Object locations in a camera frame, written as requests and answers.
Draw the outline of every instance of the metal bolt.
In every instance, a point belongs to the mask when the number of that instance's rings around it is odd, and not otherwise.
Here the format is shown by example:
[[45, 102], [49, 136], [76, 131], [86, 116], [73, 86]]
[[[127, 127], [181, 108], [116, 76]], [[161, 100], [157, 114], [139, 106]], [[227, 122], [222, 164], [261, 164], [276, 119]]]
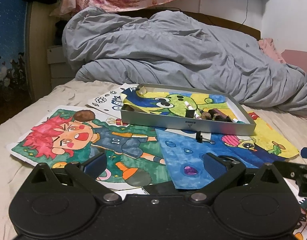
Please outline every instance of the metal bolt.
[[191, 198], [195, 201], [203, 201], [207, 198], [207, 196], [204, 193], [197, 192], [197, 193], [193, 193], [191, 195]]
[[116, 193], [107, 193], [104, 194], [103, 199], [108, 202], [117, 201], [119, 199], [119, 195]]

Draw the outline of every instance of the bed sheet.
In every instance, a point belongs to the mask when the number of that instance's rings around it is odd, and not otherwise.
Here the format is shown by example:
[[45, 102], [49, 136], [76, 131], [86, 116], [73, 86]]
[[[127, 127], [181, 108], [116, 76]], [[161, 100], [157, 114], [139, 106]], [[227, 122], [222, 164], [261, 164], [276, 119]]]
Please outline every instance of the bed sheet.
[[[85, 106], [88, 99], [118, 87], [119, 85], [109, 82], [70, 81], [65, 85], [57, 86], [48, 96], [38, 100], [0, 126], [0, 240], [9, 240], [16, 236], [8, 217], [8, 208], [15, 193], [32, 170], [32, 166], [11, 156], [5, 146], [16, 142], [22, 134], [56, 106]], [[299, 150], [307, 147], [307, 120], [276, 109], [255, 109], [254, 111]], [[307, 160], [300, 156], [291, 161], [307, 163]]]

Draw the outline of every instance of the red hair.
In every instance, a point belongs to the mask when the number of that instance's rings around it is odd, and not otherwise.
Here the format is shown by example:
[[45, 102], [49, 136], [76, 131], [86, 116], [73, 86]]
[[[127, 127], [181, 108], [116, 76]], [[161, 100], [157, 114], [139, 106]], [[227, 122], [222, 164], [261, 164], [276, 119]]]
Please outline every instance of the red hair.
[[[60, 115], [47, 118], [47, 121], [31, 128], [32, 132], [24, 139], [25, 142], [23, 146], [30, 146], [30, 149], [36, 149], [38, 153], [35, 157], [41, 157], [44, 155], [47, 158], [51, 157], [54, 159], [57, 154], [52, 152], [52, 137], [57, 137], [63, 133], [62, 131], [56, 131], [55, 128], [63, 129], [60, 125], [64, 123], [68, 124], [71, 120], [72, 117], [64, 119], [61, 118]], [[64, 149], [64, 151], [67, 152], [70, 157], [73, 156], [73, 150]]]

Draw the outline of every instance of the cartoon face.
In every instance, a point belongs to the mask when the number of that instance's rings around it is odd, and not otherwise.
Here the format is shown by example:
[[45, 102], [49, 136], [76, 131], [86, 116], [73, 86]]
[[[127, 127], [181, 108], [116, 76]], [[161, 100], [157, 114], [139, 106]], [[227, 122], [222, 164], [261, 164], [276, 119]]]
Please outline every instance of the cartoon face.
[[93, 137], [93, 130], [89, 125], [80, 122], [69, 122], [61, 124], [57, 131], [63, 131], [58, 137], [53, 138], [53, 150], [55, 154], [62, 154], [62, 149], [79, 150], [84, 148]]
[[197, 105], [192, 98], [179, 94], [171, 94], [165, 98], [155, 99], [159, 101], [156, 103], [156, 106], [168, 108], [170, 112], [178, 116], [186, 115], [187, 107], [185, 106], [185, 101], [187, 101], [194, 109], [197, 109]]
[[238, 144], [237, 147], [254, 151], [255, 142], [252, 139], [249, 139], [246, 141], [242, 141], [241, 143]]

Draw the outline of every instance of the box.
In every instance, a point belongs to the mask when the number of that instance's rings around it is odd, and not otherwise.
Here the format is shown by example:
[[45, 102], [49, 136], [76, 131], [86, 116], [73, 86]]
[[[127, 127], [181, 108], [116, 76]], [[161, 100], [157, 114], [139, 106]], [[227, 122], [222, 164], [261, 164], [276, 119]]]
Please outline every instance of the box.
[[227, 105], [236, 115], [237, 119], [244, 123], [220, 122], [179, 116], [149, 114], [134, 111], [133, 108], [126, 104], [124, 104], [121, 109], [121, 119], [124, 123], [178, 130], [191, 130], [245, 136], [251, 136], [256, 127], [254, 120], [247, 114], [241, 105], [236, 100], [234, 100], [231, 95], [225, 93], [159, 84], [139, 84], [137, 90], [143, 90], [146, 92], [169, 92], [169, 94], [197, 93], [222, 95], [227, 98]]

